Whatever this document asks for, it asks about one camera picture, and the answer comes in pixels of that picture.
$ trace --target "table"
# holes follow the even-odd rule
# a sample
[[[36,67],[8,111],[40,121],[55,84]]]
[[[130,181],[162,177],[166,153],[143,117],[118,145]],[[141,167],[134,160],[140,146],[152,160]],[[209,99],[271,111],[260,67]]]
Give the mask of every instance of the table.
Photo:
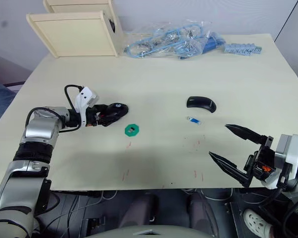
[[[215,50],[192,59],[63,57],[47,55],[0,120],[0,181],[12,161],[27,113],[38,106],[67,106],[66,84],[95,90],[100,104],[129,106],[109,127],[60,134],[48,178],[52,190],[241,187],[208,155],[215,152],[242,170],[258,145],[224,127],[248,127],[275,138],[298,134],[298,78],[268,34],[226,35],[228,43],[255,43],[250,57]],[[74,99],[76,91],[71,91]],[[186,108],[189,96],[209,97],[213,114]],[[189,122],[192,116],[200,126]],[[127,137],[124,129],[140,132]],[[251,184],[261,186],[259,181]]]

